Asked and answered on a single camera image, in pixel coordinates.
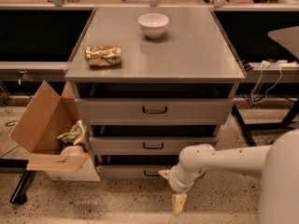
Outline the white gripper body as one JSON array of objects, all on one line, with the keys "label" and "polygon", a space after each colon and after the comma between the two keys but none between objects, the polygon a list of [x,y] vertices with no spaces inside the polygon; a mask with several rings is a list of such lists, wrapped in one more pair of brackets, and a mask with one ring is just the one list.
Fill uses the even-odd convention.
[{"label": "white gripper body", "polygon": [[193,185],[194,178],[180,164],[173,166],[168,174],[168,183],[174,192],[187,192]]}]

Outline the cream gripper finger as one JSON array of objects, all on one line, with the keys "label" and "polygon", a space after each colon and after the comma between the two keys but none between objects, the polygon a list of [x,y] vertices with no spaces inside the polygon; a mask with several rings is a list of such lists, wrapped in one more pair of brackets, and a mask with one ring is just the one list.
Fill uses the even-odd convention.
[{"label": "cream gripper finger", "polygon": [[170,176],[170,171],[169,171],[169,170],[160,170],[160,171],[158,172],[158,174],[159,174],[162,178],[168,180],[168,179],[169,179],[169,176]]},{"label": "cream gripper finger", "polygon": [[180,215],[187,200],[186,193],[175,193],[172,195],[172,212],[174,215]]}]

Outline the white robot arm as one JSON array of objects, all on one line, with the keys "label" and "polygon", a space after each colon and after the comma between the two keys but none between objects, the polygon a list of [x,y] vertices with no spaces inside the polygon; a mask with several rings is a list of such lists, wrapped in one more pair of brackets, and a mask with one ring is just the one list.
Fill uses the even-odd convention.
[{"label": "white robot arm", "polygon": [[206,171],[220,169],[261,178],[258,224],[299,224],[299,130],[270,146],[217,150],[209,144],[183,148],[178,164],[159,175],[174,191],[172,212],[182,212],[187,191]]}]

